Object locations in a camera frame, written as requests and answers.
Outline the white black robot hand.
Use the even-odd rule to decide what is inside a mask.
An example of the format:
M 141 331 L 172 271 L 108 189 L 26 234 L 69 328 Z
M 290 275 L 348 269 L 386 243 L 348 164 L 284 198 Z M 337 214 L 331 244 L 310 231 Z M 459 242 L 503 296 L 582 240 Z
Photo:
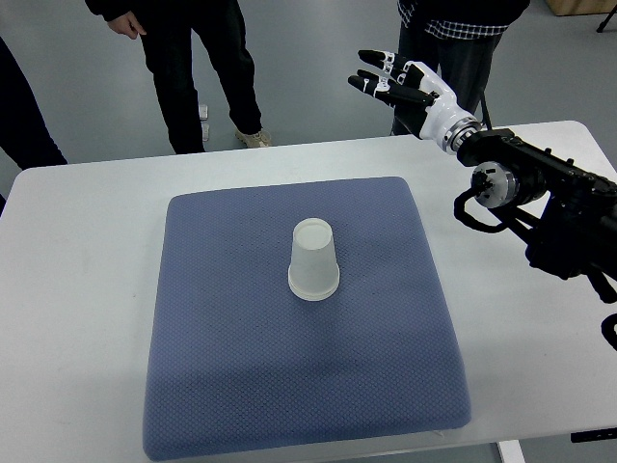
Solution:
M 360 69 L 348 83 L 394 109 L 394 117 L 420 140 L 453 154 L 481 123 L 458 105 L 456 94 L 429 67 L 396 53 L 361 50 L 359 58 L 378 74 Z

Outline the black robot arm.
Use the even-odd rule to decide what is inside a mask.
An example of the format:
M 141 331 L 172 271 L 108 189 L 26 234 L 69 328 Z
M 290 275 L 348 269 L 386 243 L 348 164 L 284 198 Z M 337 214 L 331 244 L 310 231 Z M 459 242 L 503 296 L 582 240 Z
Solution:
M 603 302 L 615 302 L 615 182 L 472 118 L 444 144 L 473 169 L 469 189 L 454 201 L 457 220 L 479 232 L 511 231 L 531 267 L 562 280 L 584 275 Z

